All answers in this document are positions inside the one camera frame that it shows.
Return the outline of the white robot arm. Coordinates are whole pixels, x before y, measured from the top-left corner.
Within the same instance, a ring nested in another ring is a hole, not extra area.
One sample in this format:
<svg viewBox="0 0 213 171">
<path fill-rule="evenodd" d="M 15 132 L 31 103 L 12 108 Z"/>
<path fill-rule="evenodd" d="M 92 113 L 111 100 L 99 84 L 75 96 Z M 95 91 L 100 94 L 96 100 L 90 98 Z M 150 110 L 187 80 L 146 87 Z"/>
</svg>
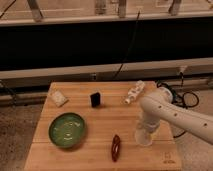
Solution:
<svg viewBox="0 0 213 171">
<path fill-rule="evenodd" d="M 135 131 L 136 142 L 150 146 L 151 134 L 160 126 L 160 120 L 165 120 L 213 145 L 213 116 L 175 106 L 172 100 L 171 91 L 165 87 L 157 88 L 140 99 L 142 114 Z"/>
</svg>

